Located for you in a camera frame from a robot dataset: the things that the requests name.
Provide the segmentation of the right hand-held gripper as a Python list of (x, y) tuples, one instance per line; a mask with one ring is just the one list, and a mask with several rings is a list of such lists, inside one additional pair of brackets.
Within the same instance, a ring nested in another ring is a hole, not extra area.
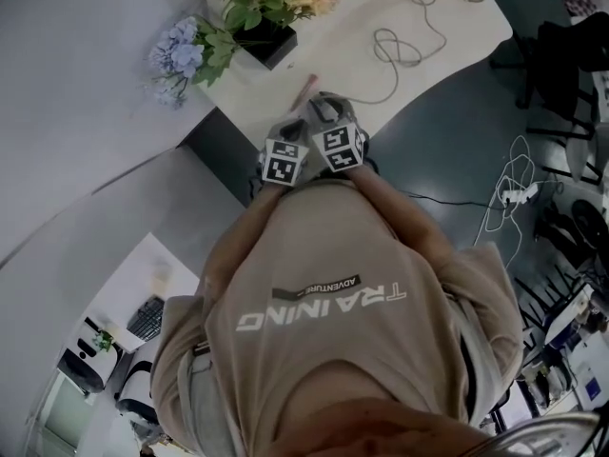
[(356, 122), (352, 104), (345, 97), (333, 92), (323, 92), (323, 98), (315, 95), (307, 100), (308, 122), (314, 133), (312, 140), (332, 172), (353, 169), (363, 164), (364, 136), (355, 123), (347, 123), (326, 129), (324, 104), (330, 109), (333, 122)]

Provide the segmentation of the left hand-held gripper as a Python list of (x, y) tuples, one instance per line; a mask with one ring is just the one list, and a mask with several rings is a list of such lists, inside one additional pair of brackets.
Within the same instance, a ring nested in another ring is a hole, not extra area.
[(261, 151), (264, 183), (295, 187), (310, 151), (305, 119), (285, 119), (265, 139)]

